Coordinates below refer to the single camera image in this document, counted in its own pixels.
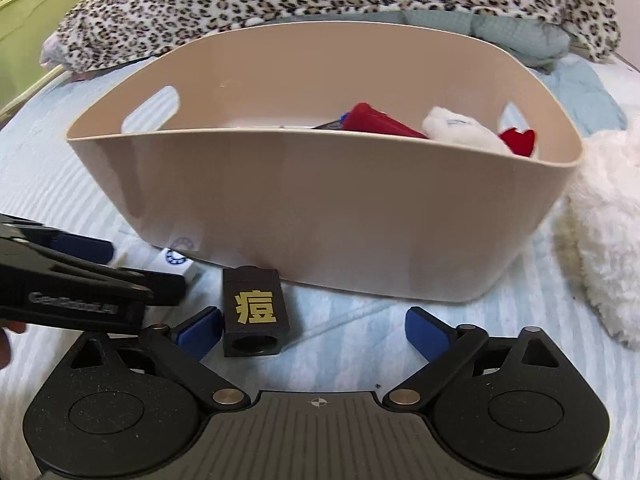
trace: red object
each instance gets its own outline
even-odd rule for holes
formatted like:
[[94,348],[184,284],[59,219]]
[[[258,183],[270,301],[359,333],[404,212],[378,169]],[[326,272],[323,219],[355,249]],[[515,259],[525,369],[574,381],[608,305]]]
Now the red object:
[[427,137],[379,112],[366,103],[358,103],[342,122],[342,129],[370,134],[397,135],[401,137]]
[[509,128],[500,134],[500,138],[515,155],[531,156],[536,147],[536,133],[533,130],[520,133],[515,128]]

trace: chinese character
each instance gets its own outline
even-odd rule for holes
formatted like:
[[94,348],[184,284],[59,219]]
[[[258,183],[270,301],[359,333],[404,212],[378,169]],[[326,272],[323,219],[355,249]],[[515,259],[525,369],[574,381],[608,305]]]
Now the chinese character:
[[276,317],[273,315],[273,305],[271,304],[272,292],[252,290],[251,292],[241,292],[236,296],[238,306],[236,312],[240,314],[238,323],[275,323]]

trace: crosshair marking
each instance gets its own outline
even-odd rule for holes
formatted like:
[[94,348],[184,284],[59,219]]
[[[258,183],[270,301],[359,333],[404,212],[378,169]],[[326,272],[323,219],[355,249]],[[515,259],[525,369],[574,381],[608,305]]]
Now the crosshair marking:
[[328,403],[329,401],[326,399],[323,399],[322,397],[316,397],[315,399],[309,401],[309,404],[311,404],[312,406],[315,406],[318,410],[320,408],[324,408]]

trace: bed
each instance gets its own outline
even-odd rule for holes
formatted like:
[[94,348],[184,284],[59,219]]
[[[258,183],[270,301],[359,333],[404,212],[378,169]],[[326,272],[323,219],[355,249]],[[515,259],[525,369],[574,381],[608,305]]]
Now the bed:
[[[132,231],[104,196],[64,139],[65,129],[89,104],[148,63],[144,60],[93,80],[71,82],[65,74],[42,89],[0,130],[0,210],[37,219],[83,235],[113,240],[128,266],[146,266],[158,249]],[[622,62],[591,64],[610,91],[562,77],[562,66],[589,64],[564,58],[558,72],[540,75],[570,110],[583,134],[615,128],[620,108],[640,106],[640,74]],[[589,68],[592,76],[595,72]],[[580,70],[581,79],[584,71]],[[606,114],[590,115],[594,100],[609,103]],[[210,304],[220,304],[219,267],[199,264],[204,273],[184,306],[155,309],[148,322],[180,322]],[[224,359],[215,348],[204,362],[252,396],[260,389],[388,389],[423,366],[423,358],[405,341],[403,323],[413,301],[372,297],[286,283],[295,337],[276,358]],[[463,305],[418,303],[452,325],[472,322],[492,335],[516,335],[525,325],[542,326],[583,373],[609,410],[611,435],[598,466],[602,480],[640,479],[640,353],[613,341],[588,305],[580,273],[572,220],[561,199],[526,243],[508,272],[483,298]],[[31,326],[12,336],[14,362],[0,372],[0,476],[31,480],[38,471],[24,442],[22,416],[52,367],[78,333]]]

